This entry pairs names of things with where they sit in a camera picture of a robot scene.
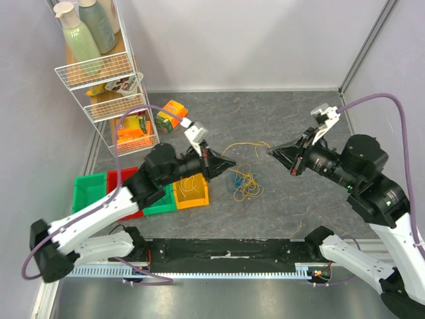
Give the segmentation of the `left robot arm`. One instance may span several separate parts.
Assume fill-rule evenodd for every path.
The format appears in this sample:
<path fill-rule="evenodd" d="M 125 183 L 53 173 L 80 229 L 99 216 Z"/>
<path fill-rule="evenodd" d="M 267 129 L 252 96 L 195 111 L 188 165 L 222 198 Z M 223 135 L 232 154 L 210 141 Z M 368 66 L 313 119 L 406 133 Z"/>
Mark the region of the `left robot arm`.
<path fill-rule="evenodd" d="M 40 271 L 37 276 L 46 283 L 60 280 L 74 267 L 95 259 L 127 257 L 140 261 L 146 246 L 136 228 L 122 231 L 116 237 L 95 237 L 95 233 L 153 205 L 165 195 L 167 185 L 196 174 L 209 181 L 235 165 L 233 159 L 215 152 L 206 142 L 201 142 L 199 150 L 189 147 L 180 156 L 171 144 L 156 145 L 139 169 L 124 182 L 118 182 L 113 192 L 69 217 L 51 223 L 44 219 L 32 223 L 31 252 L 22 266 L 22 277 L 31 279 L 27 274 L 31 259 Z"/>

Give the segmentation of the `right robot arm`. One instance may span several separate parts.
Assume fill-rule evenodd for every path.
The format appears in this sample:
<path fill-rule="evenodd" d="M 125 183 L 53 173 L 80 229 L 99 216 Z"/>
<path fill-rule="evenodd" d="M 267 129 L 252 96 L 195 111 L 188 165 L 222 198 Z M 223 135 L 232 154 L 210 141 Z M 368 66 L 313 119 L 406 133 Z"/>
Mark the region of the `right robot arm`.
<path fill-rule="evenodd" d="M 399 318 L 424 317 L 424 247 L 414 224 L 413 202 L 382 171 L 388 154 L 377 140 L 364 134 L 351 136 L 341 153 L 331 150 L 315 128 L 293 142 L 269 148 L 292 176 L 306 169 L 345 188 L 348 204 L 379 236 L 394 265 L 371 258 L 320 226 L 306 238 L 305 256 L 343 266 L 380 295 Z"/>

